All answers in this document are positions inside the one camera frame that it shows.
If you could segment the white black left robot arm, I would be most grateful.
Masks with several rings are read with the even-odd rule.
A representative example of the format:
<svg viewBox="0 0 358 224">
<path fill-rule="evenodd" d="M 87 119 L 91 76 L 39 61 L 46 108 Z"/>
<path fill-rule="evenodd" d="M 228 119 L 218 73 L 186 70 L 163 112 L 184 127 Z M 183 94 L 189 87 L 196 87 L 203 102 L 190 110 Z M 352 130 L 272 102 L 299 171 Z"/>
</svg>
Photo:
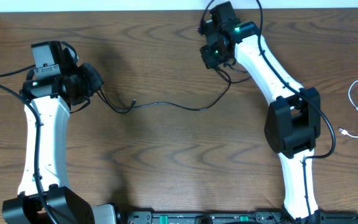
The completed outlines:
<svg viewBox="0 0 358 224">
<path fill-rule="evenodd" d="M 76 50 L 64 41 L 31 46 L 35 64 L 21 100 L 27 119 L 25 167 L 17 197 L 4 201 L 7 223 L 117 223 L 112 204 L 91 206 L 70 188 L 66 136 L 71 107 L 90 104 L 103 79 L 89 63 L 78 65 Z"/>
</svg>

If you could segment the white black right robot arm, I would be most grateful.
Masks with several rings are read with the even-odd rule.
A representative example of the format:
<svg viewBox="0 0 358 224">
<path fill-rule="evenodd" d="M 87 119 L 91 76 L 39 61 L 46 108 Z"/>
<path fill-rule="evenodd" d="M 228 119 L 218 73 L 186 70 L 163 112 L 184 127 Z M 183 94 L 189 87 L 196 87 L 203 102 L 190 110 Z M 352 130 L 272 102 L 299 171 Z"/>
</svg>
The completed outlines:
<svg viewBox="0 0 358 224">
<path fill-rule="evenodd" d="M 207 68 L 234 59 L 241 64 L 262 91 L 268 112 L 264 134 L 278 154 L 285 183 L 284 209 L 295 222 L 317 223 L 318 205 L 314 198 L 311 163 L 320 135 L 320 116 L 312 107 L 320 103 L 315 88 L 304 89 L 273 56 L 254 22 L 241 22 L 227 1 L 207 7 L 209 21 L 200 21 L 199 33 L 207 44 L 200 49 Z"/>
</svg>

